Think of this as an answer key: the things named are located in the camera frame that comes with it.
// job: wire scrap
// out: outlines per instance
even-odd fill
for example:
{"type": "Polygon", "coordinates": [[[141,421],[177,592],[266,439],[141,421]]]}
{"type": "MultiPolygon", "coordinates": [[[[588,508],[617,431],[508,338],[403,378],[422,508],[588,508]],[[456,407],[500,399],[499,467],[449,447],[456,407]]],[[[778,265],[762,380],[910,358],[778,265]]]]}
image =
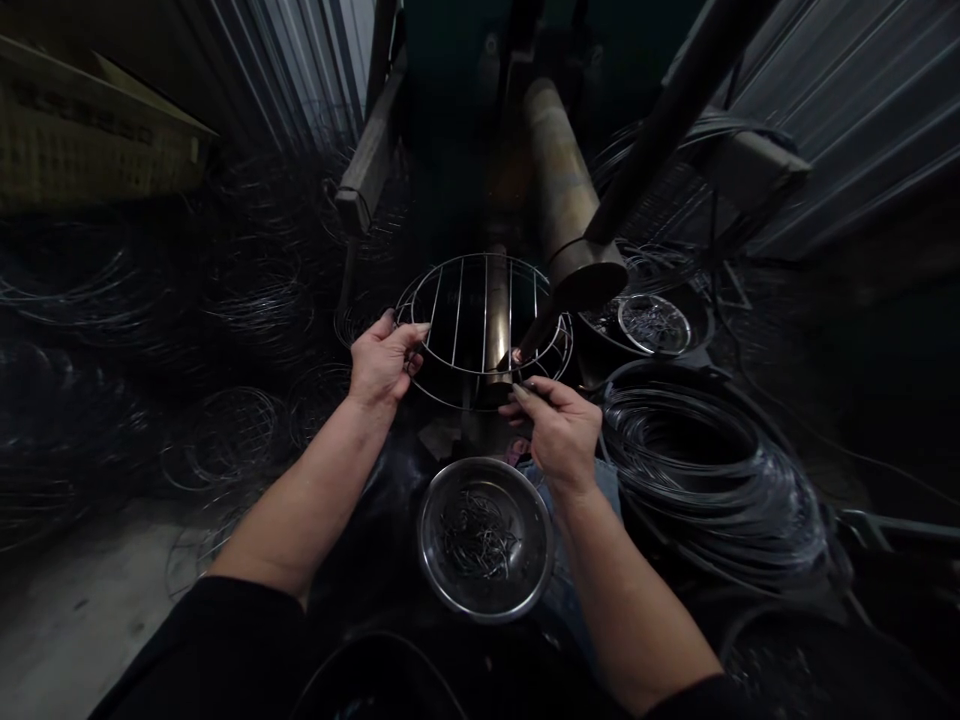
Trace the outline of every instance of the wire scrap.
{"type": "Polygon", "coordinates": [[[315,314],[297,274],[290,263],[244,262],[218,278],[203,311],[256,360],[279,371],[296,368],[311,345],[315,314]]]}
{"type": "Polygon", "coordinates": [[[233,531],[260,499],[267,484],[232,488],[204,505],[180,531],[167,554],[167,596],[176,602],[207,574],[233,531]]]}
{"type": "Polygon", "coordinates": [[[440,514],[443,549],[460,577],[506,580],[517,536],[486,495],[463,488],[440,514]]]}
{"type": "Polygon", "coordinates": [[[683,313],[656,295],[625,298],[619,319],[627,337],[646,353],[680,355],[690,344],[690,324],[683,313]]]}
{"type": "Polygon", "coordinates": [[[369,288],[354,295],[347,309],[334,313],[333,331],[343,347],[350,346],[396,302],[396,291],[389,288],[369,288]]]}
{"type": "MultiPolygon", "coordinates": [[[[686,256],[676,250],[671,250],[668,247],[654,247],[648,246],[642,249],[635,251],[635,254],[627,260],[627,286],[620,292],[617,297],[610,300],[608,303],[603,305],[600,308],[595,310],[585,310],[580,313],[580,317],[593,327],[598,333],[604,335],[607,338],[610,338],[612,341],[624,344],[625,347],[630,347],[631,349],[636,346],[636,342],[631,342],[628,331],[625,330],[623,324],[620,323],[620,309],[627,303],[632,297],[636,295],[645,295],[644,288],[647,286],[648,280],[651,278],[656,279],[658,277],[663,277],[664,273],[669,273],[671,270],[678,265],[686,261],[686,256]]],[[[697,295],[700,296],[701,302],[706,302],[705,297],[693,288],[697,295]]],[[[680,312],[677,308],[677,313],[683,316],[683,313],[680,312]]],[[[678,352],[674,354],[682,354],[690,348],[691,345],[695,344],[695,336],[702,336],[702,333],[705,328],[700,327],[698,331],[695,332],[694,328],[691,326],[690,318],[684,316],[683,320],[680,320],[679,317],[676,318],[680,325],[685,326],[683,335],[686,336],[686,348],[684,350],[679,350],[679,345],[673,345],[672,343],[667,343],[663,345],[660,343],[658,338],[655,336],[652,338],[656,341],[655,346],[660,347],[676,347],[678,352]]]]}
{"type": "Polygon", "coordinates": [[[305,372],[290,390],[290,439],[304,449],[350,390],[349,365],[327,361],[305,372]]]}
{"type": "Polygon", "coordinates": [[[241,239],[299,258],[300,281],[313,291],[318,308],[332,310],[351,241],[364,265],[356,272],[358,291],[377,288],[402,263],[411,196],[406,168],[395,162],[369,230],[352,238],[334,197],[354,150],[343,135],[324,135],[322,148],[307,143],[229,162],[212,185],[242,229],[241,239]]]}

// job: cable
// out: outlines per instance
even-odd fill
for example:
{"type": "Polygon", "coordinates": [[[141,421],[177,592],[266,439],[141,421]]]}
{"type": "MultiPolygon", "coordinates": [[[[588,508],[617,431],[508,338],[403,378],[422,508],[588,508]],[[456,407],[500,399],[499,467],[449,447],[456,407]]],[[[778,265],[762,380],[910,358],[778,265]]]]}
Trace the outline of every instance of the cable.
{"type": "Polygon", "coordinates": [[[730,82],[727,83],[727,94],[723,99],[723,111],[727,112],[733,105],[733,94],[737,89],[737,82],[740,80],[740,73],[743,71],[743,55],[737,60],[737,64],[730,71],[730,82]]]}
{"type": "Polygon", "coordinates": [[[736,396],[659,372],[618,379],[604,402],[621,488],[705,569],[761,592],[808,586],[827,533],[803,470],[736,396]]]}
{"type": "Polygon", "coordinates": [[[723,310],[717,304],[714,304],[714,307],[717,310],[717,317],[720,320],[720,324],[723,326],[723,329],[727,331],[727,333],[730,335],[730,339],[733,341],[734,355],[737,359],[737,369],[739,370],[740,374],[743,376],[743,379],[747,381],[747,384],[750,385],[750,387],[752,387],[755,391],[757,391],[760,395],[762,395],[767,400],[772,402],[774,405],[777,405],[779,408],[781,408],[791,418],[793,418],[793,420],[800,427],[802,427],[808,433],[813,435],[815,438],[817,438],[817,440],[822,442],[824,445],[830,448],[833,448],[834,450],[840,453],[843,453],[844,455],[847,455],[849,457],[856,458],[857,460],[862,460],[863,462],[870,463],[871,465],[876,465],[877,467],[882,467],[887,470],[890,470],[891,472],[897,473],[898,475],[901,475],[907,478],[908,480],[916,483],[917,485],[922,487],[924,490],[927,490],[928,492],[936,495],[941,500],[945,500],[951,505],[960,507],[960,500],[956,500],[955,498],[950,497],[946,493],[942,492],[941,490],[938,490],[937,488],[933,487],[929,483],[924,482],[923,480],[918,478],[916,475],[913,475],[912,473],[907,472],[903,468],[899,468],[896,465],[892,465],[891,463],[884,462],[883,460],[878,460],[877,458],[870,457],[869,455],[863,455],[861,453],[854,452],[853,450],[850,450],[849,448],[844,447],[840,443],[822,435],[820,432],[815,430],[806,420],[804,420],[793,408],[787,405],[787,403],[780,400],[776,396],[772,395],[767,390],[764,390],[757,383],[757,381],[754,380],[753,377],[746,371],[746,368],[743,365],[743,358],[740,355],[740,345],[739,345],[740,341],[737,338],[737,336],[734,334],[730,326],[727,324],[727,320],[723,315],[723,310]]]}

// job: metal pipe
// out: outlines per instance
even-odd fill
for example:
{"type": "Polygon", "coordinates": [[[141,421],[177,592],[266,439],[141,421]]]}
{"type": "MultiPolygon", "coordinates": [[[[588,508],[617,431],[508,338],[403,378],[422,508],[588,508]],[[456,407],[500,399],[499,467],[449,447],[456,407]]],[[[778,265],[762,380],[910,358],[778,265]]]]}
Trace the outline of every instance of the metal pipe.
{"type": "Polygon", "coordinates": [[[540,236],[551,295],[563,310],[598,307],[626,285],[627,270],[616,247],[584,239],[600,202],[553,82],[535,80],[523,112],[540,190],[540,236]]]}
{"type": "Polygon", "coordinates": [[[353,280],[357,274],[357,256],[360,253],[360,236],[353,235],[347,244],[347,260],[343,269],[343,284],[340,285],[340,299],[337,313],[342,315],[353,302],[353,280]]]}
{"type": "MultiPolygon", "coordinates": [[[[487,295],[485,301],[486,333],[483,369],[493,370],[504,357],[510,354],[510,263],[503,245],[492,245],[487,261],[487,295]]],[[[485,375],[487,386],[513,383],[513,373],[485,375]]]]}
{"type": "Polygon", "coordinates": [[[586,229],[587,240],[613,243],[624,218],[657,179],[776,5],[776,0],[714,0],[604,194],[586,229]]]}

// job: metal cylinder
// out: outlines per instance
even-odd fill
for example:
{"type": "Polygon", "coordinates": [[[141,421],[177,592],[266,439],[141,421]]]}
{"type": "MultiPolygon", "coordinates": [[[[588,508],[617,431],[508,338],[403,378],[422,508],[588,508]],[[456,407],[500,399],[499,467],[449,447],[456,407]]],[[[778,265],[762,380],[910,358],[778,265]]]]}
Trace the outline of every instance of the metal cylinder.
{"type": "MultiPolygon", "coordinates": [[[[503,245],[492,245],[487,260],[487,319],[484,371],[497,367],[510,354],[510,265],[503,245]]],[[[485,375],[487,386],[513,383],[513,373],[485,375]]]]}
{"type": "Polygon", "coordinates": [[[524,96],[523,110],[540,190],[540,234],[554,302],[563,310],[598,307],[623,289],[627,270],[614,245],[596,245],[583,237],[600,201],[553,82],[534,81],[524,96]]]}

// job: black sleeve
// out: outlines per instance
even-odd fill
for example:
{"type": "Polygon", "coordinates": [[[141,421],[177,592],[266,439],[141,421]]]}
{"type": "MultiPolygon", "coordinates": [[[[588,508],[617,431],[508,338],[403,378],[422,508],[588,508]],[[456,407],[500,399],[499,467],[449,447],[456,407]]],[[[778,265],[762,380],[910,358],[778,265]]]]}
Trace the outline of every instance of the black sleeve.
{"type": "Polygon", "coordinates": [[[645,720],[766,720],[769,717],[726,675],[701,680],[654,706],[644,716],[645,720]]]}
{"type": "Polygon", "coordinates": [[[91,720],[286,717],[303,688],[304,613],[289,595],[204,578],[174,607],[91,720]]]}

